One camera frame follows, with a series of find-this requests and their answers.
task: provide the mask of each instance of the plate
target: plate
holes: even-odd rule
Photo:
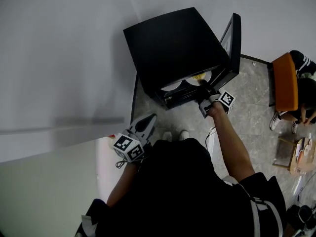
[[[310,147],[309,145],[306,145],[304,149],[304,156],[307,156],[309,151],[310,151]]]
[[[298,157],[297,157],[297,164],[300,163],[301,159],[304,157],[304,151],[303,150],[300,150],[300,152],[298,153]]]
[[[202,75],[199,79],[200,80],[205,80],[205,81],[209,81],[212,77],[212,71],[207,71],[205,73],[202,73],[200,74]],[[194,86],[200,86],[200,83],[198,82],[198,79],[196,78],[197,76],[194,76],[194,77],[190,77],[188,79],[186,79],[186,81],[189,83],[189,84],[192,84]]]
[[[165,87],[165,88],[161,88],[161,90],[164,90],[164,91],[171,91],[171,90],[174,90],[174,89],[176,89],[177,87],[179,87],[180,84],[181,84],[181,81],[176,82],[176,83],[174,83],[174,84],[172,84],[172,85],[169,85],[169,86],[167,86],[167,87]]]
[[[308,142],[308,149],[312,150],[312,145],[313,145],[313,141],[312,139],[310,139],[310,141]]]

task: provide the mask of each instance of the gray wall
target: gray wall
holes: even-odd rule
[[[131,0],[140,20],[196,7],[220,38],[232,16],[241,16],[241,52],[273,61],[296,49],[316,60],[316,0]]]
[[[5,237],[74,236],[98,198],[95,143],[0,163]]]
[[[129,125],[129,0],[0,0],[0,19],[0,162]],[[92,119],[106,125],[69,129]]]

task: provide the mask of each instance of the shoe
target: shoe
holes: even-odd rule
[[[281,121],[279,115],[278,115],[278,112],[275,112],[275,114],[273,115],[273,118],[272,120],[270,121],[270,129],[271,131],[273,131],[277,124]]]
[[[172,134],[171,132],[165,132],[162,136],[162,140],[166,140],[172,142]]]
[[[189,139],[189,137],[190,137],[189,132],[186,130],[182,130],[180,135],[179,135],[179,141]]]
[[[296,134],[296,132],[297,132],[297,123],[295,123],[295,122],[293,122],[293,124],[292,124],[292,133],[293,134]]]

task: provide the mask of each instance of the gray floor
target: gray floor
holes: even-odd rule
[[[289,207],[297,200],[297,194],[312,173],[301,178],[295,178],[284,168],[272,166],[277,160],[279,163],[289,162],[291,151],[278,142],[278,137],[296,140],[311,136],[315,139],[314,126],[298,127],[296,135],[291,134],[291,123],[282,121],[275,131],[270,131],[269,123],[274,114],[274,108],[269,107],[269,76],[267,66],[261,63],[241,59],[239,75],[224,86],[236,97],[235,105],[229,118],[237,134],[245,144],[256,172],[263,172],[267,179],[276,176],[283,192],[286,206]],[[138,83],[134,117],[147,113],[156,113],[158,121],[152,137],[154,143],[161,139],[165,131],[171,131],[177,139],[182,129],[189,131],[190,136],[204,145],[205,138],[212,125],[212,120],[203,119],[195,102],[190,102],[172,110],[165,111],[156,102],[150,99]],[[214,139],[212,161],[216,173],[222,178],[228,175],[218,142],[217,134]],[[316,197],[316,179],[313,178],[300,194],[300,203],[314,205]]]

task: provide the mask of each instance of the yellow food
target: yellow food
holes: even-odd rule
[[[205,73],[199,74],[197,76],[192,77],[194,80],[202,80],[205,77]]]

